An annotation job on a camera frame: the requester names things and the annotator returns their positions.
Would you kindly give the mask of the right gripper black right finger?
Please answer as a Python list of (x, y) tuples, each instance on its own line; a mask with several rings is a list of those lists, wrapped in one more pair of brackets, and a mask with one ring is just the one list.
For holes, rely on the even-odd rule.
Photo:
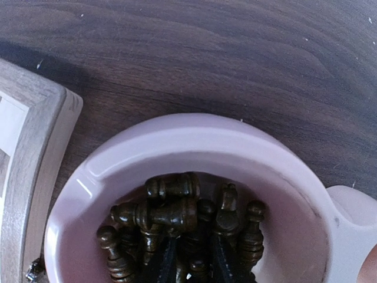
[(213, 282), (242, 282), (234, 250), (227, 239), (212, 236)]

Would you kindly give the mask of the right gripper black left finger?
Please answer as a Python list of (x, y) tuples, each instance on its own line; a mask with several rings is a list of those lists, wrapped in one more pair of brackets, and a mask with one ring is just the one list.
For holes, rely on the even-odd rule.
[(166, 237), (140, 274), (140, 282), (175, 282), (177, 238)]

